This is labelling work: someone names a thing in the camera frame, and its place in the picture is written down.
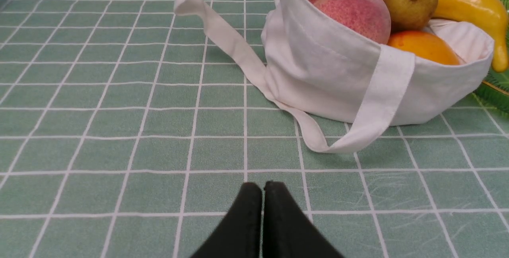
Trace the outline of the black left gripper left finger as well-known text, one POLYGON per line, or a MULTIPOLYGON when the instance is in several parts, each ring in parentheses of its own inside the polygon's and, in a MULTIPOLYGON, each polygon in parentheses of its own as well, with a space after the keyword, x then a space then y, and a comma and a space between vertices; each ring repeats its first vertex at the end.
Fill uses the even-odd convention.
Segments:
POLYGON ((262 191, 244 182, 233 204, 193 258, 258 258, 262 191))

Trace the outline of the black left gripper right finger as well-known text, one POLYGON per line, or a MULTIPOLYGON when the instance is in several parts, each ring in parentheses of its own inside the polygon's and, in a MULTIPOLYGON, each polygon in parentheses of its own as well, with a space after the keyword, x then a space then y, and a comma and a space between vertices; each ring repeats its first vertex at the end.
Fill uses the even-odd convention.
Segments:
POLYGON ((267 181, 264 190, 264 258, 343 257, 304 215, 283 182, 267 181))

